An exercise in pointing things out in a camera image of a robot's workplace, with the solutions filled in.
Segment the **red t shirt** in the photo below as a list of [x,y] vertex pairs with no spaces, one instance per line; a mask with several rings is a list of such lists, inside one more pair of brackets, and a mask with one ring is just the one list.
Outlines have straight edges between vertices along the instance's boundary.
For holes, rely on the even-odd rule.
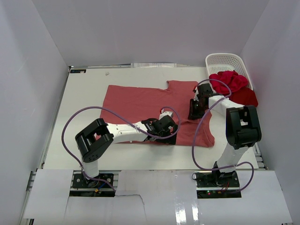
[[225,83],[232,94],[229,99],[241,105],[258,106],[255,92],[248,88],[248,79],[239,75],[235,71],[220,71],[217,74],[211,74],[209,79],[219,80]]

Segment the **salmon pink t shirt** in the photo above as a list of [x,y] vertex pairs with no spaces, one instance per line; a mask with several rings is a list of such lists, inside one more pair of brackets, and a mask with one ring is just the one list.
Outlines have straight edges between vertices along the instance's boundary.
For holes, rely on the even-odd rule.
[[178,116],[176,123],[181,126],[176,143],[182,146],[212,147],[215,138],[210,131],[211,114],[204,119],[198,133],[195,134],[199,120],[189,120],[189,101],[194,98],[193,88],[196,81],[167,81],[167,89],[124,87],[109,85],[103,101],[103,107],[124,117],[131,123],[149,118],[158,118],[160,109],[170,106]]

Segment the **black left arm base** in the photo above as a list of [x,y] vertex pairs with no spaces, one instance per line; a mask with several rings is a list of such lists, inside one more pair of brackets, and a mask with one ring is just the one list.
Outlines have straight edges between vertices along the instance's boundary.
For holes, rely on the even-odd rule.
[[69,196],[71,197],[115,197],[115,191],[105,182],[114,185],[113,173],[100,173],[96,179],[89,180],[81,172],[74,172],[70,187]]

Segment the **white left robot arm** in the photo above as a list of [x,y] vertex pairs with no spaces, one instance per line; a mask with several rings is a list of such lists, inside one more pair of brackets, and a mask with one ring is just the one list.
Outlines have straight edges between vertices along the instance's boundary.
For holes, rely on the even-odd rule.
[[178,126],[171,114],[160,116],[159,119],[142,120],[133,125],[112,124],[102,118],[96,119],[75,136],[85,172],[83,182],[88,187],[98,184],[98,159],[110,145],[147,141],[175,145]]

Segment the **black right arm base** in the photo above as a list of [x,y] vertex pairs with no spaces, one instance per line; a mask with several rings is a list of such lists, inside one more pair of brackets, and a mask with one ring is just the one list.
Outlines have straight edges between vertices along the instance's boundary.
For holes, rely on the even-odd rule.
[[217,179],[212,172],[194,172],[191,178],[196,182],[198,199],[241,198],[237,173],[230,178]]

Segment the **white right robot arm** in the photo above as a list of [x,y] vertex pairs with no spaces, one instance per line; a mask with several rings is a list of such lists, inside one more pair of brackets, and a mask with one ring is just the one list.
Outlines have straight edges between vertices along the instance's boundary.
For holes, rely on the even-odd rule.
[[225,116],[227,145],[211,172],[212,183],[222,187],[236,174],[244,153],[262,138],[257,110],[253,105],[237,104],[213,92],[208,83],[198,85],[193,92],[195,96],[190,100],[188,119],[199,120],[195,134],[211,110]]

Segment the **white plastic basket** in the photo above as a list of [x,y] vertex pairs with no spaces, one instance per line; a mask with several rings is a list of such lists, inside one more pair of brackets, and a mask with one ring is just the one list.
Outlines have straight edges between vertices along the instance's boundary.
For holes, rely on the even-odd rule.
[[247,87],[254,90],[247,68],[240,56],[233,53],[212,53],[206,57],[205,63],[208,76],[220,71],[235,71],[247,78]]

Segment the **black table label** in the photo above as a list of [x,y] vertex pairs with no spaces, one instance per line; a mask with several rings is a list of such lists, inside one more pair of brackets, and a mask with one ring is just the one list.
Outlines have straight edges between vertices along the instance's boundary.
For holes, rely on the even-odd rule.
[[69,71],[70,74],[80,74],[80,73],[86,73],[86,69],[71,69]]

